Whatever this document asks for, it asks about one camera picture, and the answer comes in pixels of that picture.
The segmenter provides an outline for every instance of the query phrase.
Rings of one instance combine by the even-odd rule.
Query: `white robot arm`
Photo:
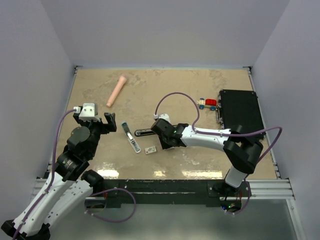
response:
[[[241,126],[238,129],[203,129],[193,127],[187,123],[179,123],[173,126],[166,113],[156,116],[156,121],[151,130],[159,136],[163,149],[171,147],[198,146],[216,149],[225,152],[232,163],[232,167],[225,177],[225,183],[236,190],[247,177],[255,170],[263,150],[262,144],[254,137],[229,137],[223,134],[242,134]]]
[[[95,103],[74,107],[74,112],[73,118],[80,126],[71,132],[63,153],[52,164],[52,173],[44,186],[17,218],[7,220],[1,226],[14,239],[48,240],[49,229],[55,223],[103,186],[104,179],[98,173],[84,171],[89,166],[88,161],[95,156],[100,136],[117,130],[115,114],[105,113],[108,122],[105,124],[98,117]]]

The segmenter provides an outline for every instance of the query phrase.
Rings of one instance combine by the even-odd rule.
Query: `black case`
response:
[[[245,127],[247,133],[264,129],[258,96],[254,91],[222,89],[218,95],[216,120],[223,129]],[[264,139],[265,132],[256,136]]]

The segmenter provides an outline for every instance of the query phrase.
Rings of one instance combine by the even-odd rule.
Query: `pink foam roller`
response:
[[[114,103],[114,101],[115,101],[116,97],[118,96],[121,88],[123,87],[123,85],[124,85],[126,82],[127,82],[127,78],[125,78],[124,76],[120,76],[120,77],[119,77],[119,81],[118,81],[118,83],[116,84],[116,86],[115,86],[115,88],[114,88],[114,90],[113,90],[113,92],[112,92],[112,94],[111,94],[108,102],[106,103],[106,106],[107,106],[108,108],[110,108],[111,105]]]

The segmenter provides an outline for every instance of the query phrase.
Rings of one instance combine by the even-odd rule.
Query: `beige table surface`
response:
[[[111,108],[107,100],[119,76],[128,81]],[[153,114],[159,100],[171,92],[183,92],[194,100],[217,99],[221,89],[252,90],[246,70],[242,69],[80,69],[68,103],[68,110],[83,103],[98,103],[99,116],[115,113],[117,132],[101,135],[90,167],[105,179],[221,179],[231,163],[224,152],[204,147],[177,147],[162,150],[155,135],[135,137],[140,153],[129,144],[121,123],[126,121],[132,133],[148,129],[154,123]],[[159,113],[167,113],[172,124],[191,124],[197,116],[195,106],[182,95],[166,98]],[[77,127],[71,114],[65,119],[57,147],[62,153],[71,131]],[[199,128],[220,129],[216,112],[200,110]],[[264,150],[267,141],[263,141]],[[145,154],[145,148],[156,146],[157,152]],[[268,154],[249,179],[276,179],[272,157]]]

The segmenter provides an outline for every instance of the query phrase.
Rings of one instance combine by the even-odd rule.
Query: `gray wall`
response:
[[[253,66],[266,125],[283,126],[274,154],[310,240],[320,234],[319,9],[318,0],[291,0]]]
[[[41,2],[0,1],[0,224],[29,204],[71,83],[72,64]]]
[[[86,67],[252,66],[289,0],[41,0]]]

